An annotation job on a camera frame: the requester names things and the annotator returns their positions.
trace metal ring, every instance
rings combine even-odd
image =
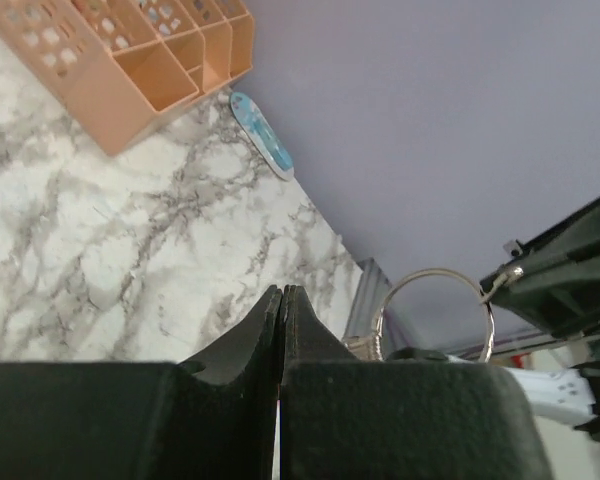
[[[475,292],[478,298],[481,300],[480,304],[484,310],[485,316],[487,318],[487,333],[484,337],[484,346],[482,347],[482,352],[480,353],[479,362],[488,362],[491,358],[491,353],[493,352],[493,339],[495,336],[495,325],[493,321],[493,311],[491,310],[491,304],[489,302],[482,302],[483,292],[479,285],[473,282],[469,277],[465,277],[460,272],[456,272],[455,270],[449,270],[447,268],[426,268],[424,270],[418,270],[417,272],[413,272],[410,275],[402,278],[394,287],[387,293],[387,295],[382,300],[380,304],[380,308],[376,311],[373,316],[371,329],[374,335],[374,345],[373,345],[373,354],[376,360],[382,360],[382,348],[380,339],[382,338],[382,324],[384,322],[384,311],[389,305],[389,302],[394,297],[398,291],[407,285],[408,283],[413,282],[419,278],[424,277],[432,277],[432,276],[443,276],[443,277],[451,277],[456,280],[460,280],[465,285],[471,287],[471,289]]]

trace white marble surface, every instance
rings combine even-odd
[[[359,276],[226,92],[110,159],[0,42],[0,361],[179,361],[270,284],[341,336]]]

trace peach plastic organizer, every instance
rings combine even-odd
[[[241,0],[0,0],[0,36],[108,154],[252,68]]]

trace lavender wall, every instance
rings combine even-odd
[[[506,241],[600,194],[600,0],[246,2],[256,68],[238,88],[346,246],[392,280],[478,279]],[[482,334],[450,280],[399,301],[431,346]]]

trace gray marble veining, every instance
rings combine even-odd
[[[182,360],[272,283],[342,335],[360,270],[227,103],[110,159],[0,41],[0,360]]]

